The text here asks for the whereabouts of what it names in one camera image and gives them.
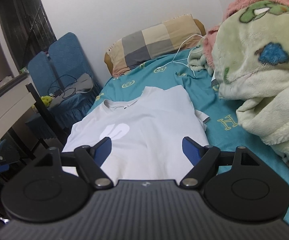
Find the teal patterned bed sheet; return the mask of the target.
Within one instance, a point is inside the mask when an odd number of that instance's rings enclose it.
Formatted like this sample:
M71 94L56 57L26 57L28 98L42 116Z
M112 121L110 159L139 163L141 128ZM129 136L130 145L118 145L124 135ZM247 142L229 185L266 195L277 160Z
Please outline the teal patterned bed sheet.
M270 166L289 184L289 166L270 146L245 131L238 125L236 109L242 101L219 99L211 87L207 70L192 72L187 66L189 50L166 54L149 60L127 74L111 78L97 97L93 108L103 100L129 101L139 97L146 86L169 89L182 85L189 94L195 109L209 116L206 123L208 141L222 151L233 151L237 146L246 146ZM289 209L284 217L289 224Z

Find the blue covered chair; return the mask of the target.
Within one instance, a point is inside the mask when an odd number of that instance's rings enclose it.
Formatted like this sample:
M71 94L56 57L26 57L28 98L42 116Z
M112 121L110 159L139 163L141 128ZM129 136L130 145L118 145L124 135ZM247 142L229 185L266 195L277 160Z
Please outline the blue covered chair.
M40 96L52 93L51 87L56 86L56 77L45 52L38 53L28 63L27 69Z
M67 33L59 40L54 42L48 50L52 66L58 74L56 86L52 86L52 93L60 92L59 88L64 89L87 73L94 82L91 92L77 94L72 99L67 99L60 105L50 107L50 112L61 128L71 128L73 124L85 117L96 101L102 87L93 77L90 65L84 55L78 38L73 33Z

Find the green fleece blanket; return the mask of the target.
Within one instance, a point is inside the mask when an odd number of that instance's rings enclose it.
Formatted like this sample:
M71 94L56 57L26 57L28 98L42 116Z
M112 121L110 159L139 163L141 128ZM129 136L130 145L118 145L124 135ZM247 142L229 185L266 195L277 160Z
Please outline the green fleece blanket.
M220 98L241 100L238 124L289 166L289 6L262 0L227 18L212 50L214 70L204 38L190 51L189 68L207 70Z

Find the pink fuzzy blanket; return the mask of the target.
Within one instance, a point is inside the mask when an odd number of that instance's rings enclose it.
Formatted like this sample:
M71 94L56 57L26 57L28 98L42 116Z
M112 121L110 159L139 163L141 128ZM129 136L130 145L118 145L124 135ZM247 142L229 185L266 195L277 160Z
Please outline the pink fuzzy blanket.
M223 15L223 19L221 23L219 25L214 26L206 33L204 41L203 41L203 54L205 55L208 66L211 67L213 70L215 69L215 66L213 64L212 50L216 41L216 36L217 36L217 32L219 30L220 25L227 18L229 18L231 15L235 14L239 10L244 9L248 7L249 5L259 2L259 1L262 1L262 0L235 0L234 2L230 3ZM289 0L269 0L269 1L289 6Z

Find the white t-shirt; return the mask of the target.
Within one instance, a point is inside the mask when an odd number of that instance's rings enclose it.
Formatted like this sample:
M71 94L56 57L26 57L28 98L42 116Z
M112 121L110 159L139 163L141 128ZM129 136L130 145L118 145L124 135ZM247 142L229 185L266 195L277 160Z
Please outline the white t-shirt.
M72 126L63 150L93 146L109 137L111 153L100 168L114 183L123 179L180 182L193 167L183 153L182 140L190 137L208 145L206 119L206 114L195 110L183 86L145 87L131 101L105 99Z

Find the yellow plush toy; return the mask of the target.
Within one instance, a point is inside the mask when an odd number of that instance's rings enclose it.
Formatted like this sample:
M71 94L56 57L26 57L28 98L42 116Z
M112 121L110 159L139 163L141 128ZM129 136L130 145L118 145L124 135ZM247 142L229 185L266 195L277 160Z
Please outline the yellow plush toy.
M52 103L53 98L47 95L47 96L42 96L41 100L44 103L45 107L48 108L50 104Z

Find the grey cloth on chair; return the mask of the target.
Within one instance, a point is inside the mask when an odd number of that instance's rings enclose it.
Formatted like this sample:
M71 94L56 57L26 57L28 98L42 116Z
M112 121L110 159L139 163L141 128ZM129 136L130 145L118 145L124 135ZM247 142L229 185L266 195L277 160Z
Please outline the grey cloth on chair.
M50 107L60 105L67 99L72 99L77 94L91 92L94 87L94 82L89 74L84 73L79 78L75 79L64 89L59 88L60 94L52 99Z

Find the white desk with black legs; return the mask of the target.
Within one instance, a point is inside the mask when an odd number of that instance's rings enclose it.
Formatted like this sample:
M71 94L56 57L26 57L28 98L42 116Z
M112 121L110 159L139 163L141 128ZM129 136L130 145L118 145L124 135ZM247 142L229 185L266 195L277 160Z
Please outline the white desk with black legs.
M0 88L0 139L34 105L58 140L65 144L66 133L42 102L28 73L20 74Z

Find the checkered pillow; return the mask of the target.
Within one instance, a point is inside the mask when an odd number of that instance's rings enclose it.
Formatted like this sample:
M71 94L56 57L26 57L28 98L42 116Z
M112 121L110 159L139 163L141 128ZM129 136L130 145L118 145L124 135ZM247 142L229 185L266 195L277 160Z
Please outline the checkered pillow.
M104 63L113 77L119 77L161 55L193 48L205 34L202 22L182 15L119 39L105 53Z

